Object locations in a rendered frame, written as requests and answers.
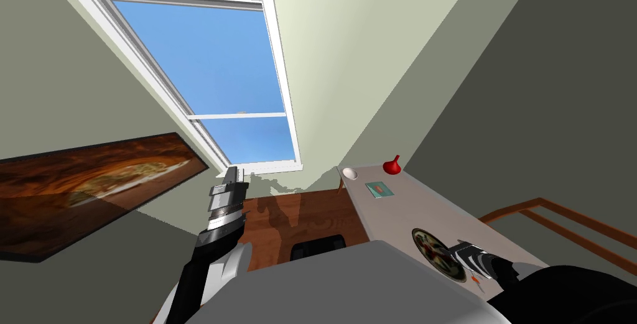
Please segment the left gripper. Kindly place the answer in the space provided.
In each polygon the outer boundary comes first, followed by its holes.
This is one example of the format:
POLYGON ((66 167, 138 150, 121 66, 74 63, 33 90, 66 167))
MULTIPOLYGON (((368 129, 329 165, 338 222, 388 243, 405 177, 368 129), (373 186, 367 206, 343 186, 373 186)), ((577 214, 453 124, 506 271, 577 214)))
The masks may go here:
POLYGON ((209 211, 242 204, 246 198, 249 183, 244 182, 244 169, 237 166, 228 167, 221 185, 211 187, 209 211))

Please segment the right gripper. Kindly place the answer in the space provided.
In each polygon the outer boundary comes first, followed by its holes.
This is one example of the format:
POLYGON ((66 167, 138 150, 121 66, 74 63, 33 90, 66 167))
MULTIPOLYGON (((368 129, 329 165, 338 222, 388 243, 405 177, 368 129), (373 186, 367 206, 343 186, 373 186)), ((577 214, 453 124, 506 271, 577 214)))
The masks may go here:
POLYGON ((481 272, 478 257, 482 254, 482 248, 460 240, 456 245, 449 247, 448 252, 462 267, 481 272))

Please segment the dark patterned plate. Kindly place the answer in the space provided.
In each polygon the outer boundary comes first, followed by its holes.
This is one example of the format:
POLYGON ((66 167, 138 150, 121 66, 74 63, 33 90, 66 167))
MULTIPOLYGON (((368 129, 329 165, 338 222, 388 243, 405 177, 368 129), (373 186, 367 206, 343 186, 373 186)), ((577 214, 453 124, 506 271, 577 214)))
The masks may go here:
POLYGON ((439 239, 420 228, 412 230, 412 239, 418 250, 435 270, 455 282, 464 283, 467 281, 464 268, 451 256, 448 247, 439 239))

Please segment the grey table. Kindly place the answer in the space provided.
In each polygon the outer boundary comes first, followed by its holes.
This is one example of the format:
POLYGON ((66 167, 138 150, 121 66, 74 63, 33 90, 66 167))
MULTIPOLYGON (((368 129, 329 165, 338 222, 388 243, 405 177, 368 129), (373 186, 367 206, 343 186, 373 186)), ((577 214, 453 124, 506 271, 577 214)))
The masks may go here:
POLYGON ((406 172, 389 175, 381 165, 375 164, 355 167, 358 177, 348 180, 342 175, 343 169, 339 166, 338 174, 369 240, 383 241, 418 261, 418 267, 425 270, 425 277, 417 283, 431 302, 454 307, 461 303, 481 304, 501 289, 493 280, 482 279, 478 287, 471 279, 458 283, 435 270, 414 244, 414 228, 432 234, 446 246, 454 246, 463 240, 511 262, 522 262, 530 269, 547 266, 406 172), (370 182, 383 182, 394 196, 374 198, 365 186, 370 182))

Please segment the teal book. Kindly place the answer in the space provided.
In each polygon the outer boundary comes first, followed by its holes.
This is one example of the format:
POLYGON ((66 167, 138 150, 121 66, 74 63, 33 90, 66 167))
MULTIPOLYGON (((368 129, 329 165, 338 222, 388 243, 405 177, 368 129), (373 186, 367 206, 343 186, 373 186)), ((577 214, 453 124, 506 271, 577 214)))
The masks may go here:
POLYGON ((394 193, 383 182, 370 182, 366 183, 365 186, 374 198, 394 196, 394 193))

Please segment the white framed window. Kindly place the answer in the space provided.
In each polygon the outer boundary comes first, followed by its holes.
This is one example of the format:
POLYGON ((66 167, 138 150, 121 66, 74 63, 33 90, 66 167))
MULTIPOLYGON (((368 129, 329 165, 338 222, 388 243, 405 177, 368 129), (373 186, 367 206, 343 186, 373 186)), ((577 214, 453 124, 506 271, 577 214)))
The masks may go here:
POLYGON ((71 0, 215 166, 302 170, 274 0, 71 0))

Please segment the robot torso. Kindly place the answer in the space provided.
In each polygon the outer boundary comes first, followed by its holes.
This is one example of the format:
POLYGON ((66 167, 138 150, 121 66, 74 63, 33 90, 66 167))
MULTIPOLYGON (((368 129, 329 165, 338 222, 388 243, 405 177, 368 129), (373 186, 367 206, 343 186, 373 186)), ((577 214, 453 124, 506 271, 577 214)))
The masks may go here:
POLYGON ((383 241, 237 275, 187 324, 510 324, 383 241))

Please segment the brown picture on wall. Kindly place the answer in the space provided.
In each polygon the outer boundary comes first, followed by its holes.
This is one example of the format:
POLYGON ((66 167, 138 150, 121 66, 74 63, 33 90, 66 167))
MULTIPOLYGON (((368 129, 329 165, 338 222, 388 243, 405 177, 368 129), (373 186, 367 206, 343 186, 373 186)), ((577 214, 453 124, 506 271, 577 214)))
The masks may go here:
POLYGON ((0 261, 46 261, 207 169, 175 132, 0 159, 0 261))

